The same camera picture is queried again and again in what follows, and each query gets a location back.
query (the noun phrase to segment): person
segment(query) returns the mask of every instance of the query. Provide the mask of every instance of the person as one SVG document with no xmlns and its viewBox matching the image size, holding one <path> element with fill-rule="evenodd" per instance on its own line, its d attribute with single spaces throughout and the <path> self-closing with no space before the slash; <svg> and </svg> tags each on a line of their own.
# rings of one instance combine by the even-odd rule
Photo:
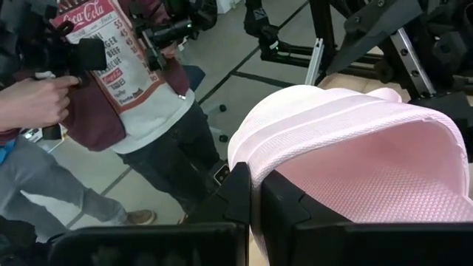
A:
<svg viewBox="0 0 473 266">
<path fill-rule="evenodd" d="M 150 22 L 170 19 L 160 1 L 138 2 Z M 73 22 L 75 28 L 67 36 L 72 43 L 87 37 L 102 39 L 108 67 L 91 72 L 89 86 L 67 95 L 67 113 L 58 119 L 73 140 L 90 151 L 112 149 L 190 214 L 211 193 L 208 172 L 220 156 L 206 116 L 174 57 L 177 45 L 161 51 L 168 59 L 166 68 L 149 71 L 128 19 L 130 3 L 60 1 L 59 16 L 52 23 Z M 4 135 L 12 134 L 6 130 Z"/>
<path fill-rule="evenodd" d="M 24 80 L 0 91 L 0 128 L 57 123 L 67 116 L 68 87 L 77 82 L 74 77 Z M 148 225 L 156 218 L 149 210 L 127 213 L 118 201 L 86 188 L 51 154 L 24 137 L 16 137 L 0 143 L 0 215 L 33 224 L 40 242 L 68 231 L 44 206 L 29 201 L 22 192 L 72 203 L 85 214 L 115 225 Z"/>
</svg>

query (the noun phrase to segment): pink mesh fabric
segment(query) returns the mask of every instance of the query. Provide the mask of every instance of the pink mesh fabric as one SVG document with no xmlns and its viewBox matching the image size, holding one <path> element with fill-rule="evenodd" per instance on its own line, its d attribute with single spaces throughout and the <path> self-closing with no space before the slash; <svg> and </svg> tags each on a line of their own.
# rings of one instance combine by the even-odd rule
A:
<svg viewBox="0 0 473 266">
<path fill-rule="evenodd" d="M 444 114 L 401 103 L 391 89 L 293 86 L 256 105 L 232 137 L 247 162 L 251 230 L 262 249 L 259 190 L 274 169 L 354 222 L 473 220 L 463 140 Z"/>
</svg>

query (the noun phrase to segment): white t-shirt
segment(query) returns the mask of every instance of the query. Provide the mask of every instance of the white t-shirt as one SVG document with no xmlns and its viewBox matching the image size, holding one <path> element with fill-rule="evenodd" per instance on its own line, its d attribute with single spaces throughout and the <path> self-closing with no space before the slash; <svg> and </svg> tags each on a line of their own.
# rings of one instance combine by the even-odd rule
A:
<svg viewBox="0 0 473 266">
<path fill-rule="evenodd" d="M 99 38 L 106 48 L 107 68 L 94 71 L 102 91 L 120 116 L 125 139 L 112 146 L 118 154 L 136 151 L 169 130 L 191 107 L 194 93 L 180 97 L 158 73 L 146 66 L 141 43 L 117 0 L 90 0 L 54 20 L 75 28 L 67 38 Z"/>
</svg>

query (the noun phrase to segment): coca-cola logo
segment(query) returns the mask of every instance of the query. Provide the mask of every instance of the coca-cola logo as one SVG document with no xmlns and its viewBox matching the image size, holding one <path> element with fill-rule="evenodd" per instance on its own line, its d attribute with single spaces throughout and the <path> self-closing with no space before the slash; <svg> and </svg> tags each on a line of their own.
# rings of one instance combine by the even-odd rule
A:
<svg viewBox="0 0 473 266">
<path fill-rule="evenodd" d="M 81 26 L 101 17 L 105 11 L 100 4 L 101 0 L 88 1 L 76 10 L 64 15 L 63 21 L 71 21 L 75 26 Z"/>
</svg>

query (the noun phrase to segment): gray floor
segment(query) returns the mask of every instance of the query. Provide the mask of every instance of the gray floor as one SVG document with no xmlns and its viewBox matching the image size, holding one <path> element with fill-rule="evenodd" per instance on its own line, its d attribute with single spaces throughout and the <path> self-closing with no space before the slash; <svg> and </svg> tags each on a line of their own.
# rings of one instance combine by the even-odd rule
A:
<svg viewBox="0 0 473 266">
<path fill-rule="evenodd" d="M 264 1 L 264 5 L 271 23 L 284 25 L 279 35 L 281 40 L 291 44 L 313 45 L 313 22 L 304 0 L 270 0 Z M 214 29 L 201 33 L 196 41 L 189 41 L 182 56 L 187 64 L 198 65 L 207 73 L 197 90 L 197 100 L 203 101 L 203 106 L 215 102 L 227 105 L 227 112 L 210 117 L 209 122 L 229 135 L 237 130 L 246 114 L 261 99 L 281 89 L 284 82 L 303 83 L 307 71 L 296 66 L 261 61 L 256 51 L 257 40 L 246 35 L 243 30 L 244 15 L 245 8 L 240 3 L 235 10 L 220 16 Z M 337 12 L 333 12 L 339 44 L 343 38 L 343 21 Z M 257 75 L 276 83 L 242 78 L 239 75 L 241 73 Z M 351 79 L 350 83 L 361 89 L 381 86 L 376 81 L 364 79 Z M 217 148 L 225 158 L 226 145 L 217 141 Z M 155 191 L 111 151 L 92 153 L 66 140 L 52 153 L 84 185 L 122 202 L 127 210 L 152 209 L 158 214 L 157 224 L 173 224 L 183 215 L 179 205 L 170 196 Z M 74 206 L 54 199 L 29 197 L 45 205 L 71 228 L 100 225 L 94 218 L 80 214 Z"/>
</svg>

